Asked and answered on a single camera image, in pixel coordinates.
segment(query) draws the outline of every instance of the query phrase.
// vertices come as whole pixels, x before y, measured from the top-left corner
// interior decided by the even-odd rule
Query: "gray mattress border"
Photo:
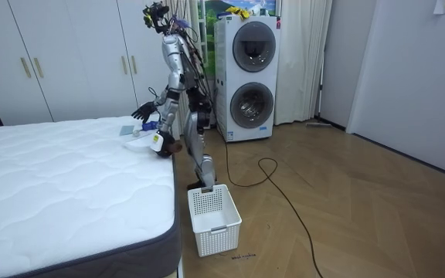
[[[132,277],[165,277],[173,273],[182,257],[182,234],[178,209],[178,189],[176,186],[175,156],[172,156],[174,190],[175,190],[175,221],[172,227],[160,236],[143,242],[104,251],[102,253],[72,259],[41,269],[16,274],[8,278],[50,278],[50,277],[122,277],[130,273]],[[131,261],[142,258],[141,264]]]

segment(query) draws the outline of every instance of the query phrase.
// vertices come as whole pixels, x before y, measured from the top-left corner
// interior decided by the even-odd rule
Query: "mattress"
[[[181,257],[172,159],[131,117],[0,127],[0,277],[163,277]]]

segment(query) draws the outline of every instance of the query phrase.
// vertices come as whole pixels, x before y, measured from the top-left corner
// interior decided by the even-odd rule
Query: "humanoid robot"
[[[212,157],[204,154],[204,127],[210,125],[212,101],[209,95],[209,86],[203,71],[202,58],[193,45],[192,38],[186,32],[188,25],[176,19],[165,18],[169,7],[162,2],[154,2],[144,9],[144,20],[148,28],[154,28],[163,35],[162,53],[171,73],[168,85],[162,94],[154,101],[147,102],[133,112],[131,116],[141,119],[144,123],[149,116],[164,105],[160,112],[158,131],[154,136],[151,149],[163,158],[170,157],[181,150],[170,134],[171,126],[178,111],[178,101],[182,93],[186,92],[189,99],[190,113],[186,117],[183,130],[185,145],[189,155],[195,162],[195,173],[199,179],[192,188],[208,188],[212,190],[216,183],[216,173]]]

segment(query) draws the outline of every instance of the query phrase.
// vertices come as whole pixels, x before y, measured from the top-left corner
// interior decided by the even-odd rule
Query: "round porthole window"
[[[240,68],[256,73],[269,66],[276,52],[276,38],[262,22],[248,22],[235,35],[233,55]]]
[[[231,116],[245,128],[261,126],[274,109],[274,98],[269,88],[261,83],[241,86],[231,99]]]

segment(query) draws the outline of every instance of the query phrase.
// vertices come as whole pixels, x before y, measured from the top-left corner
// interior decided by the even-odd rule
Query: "white wall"
[[[324,119],[344,127],[352,109],[376,1],[338,0],[332,3],[321,114]]]
[[[445,169],[445,15],[378,0],[349,131]]]

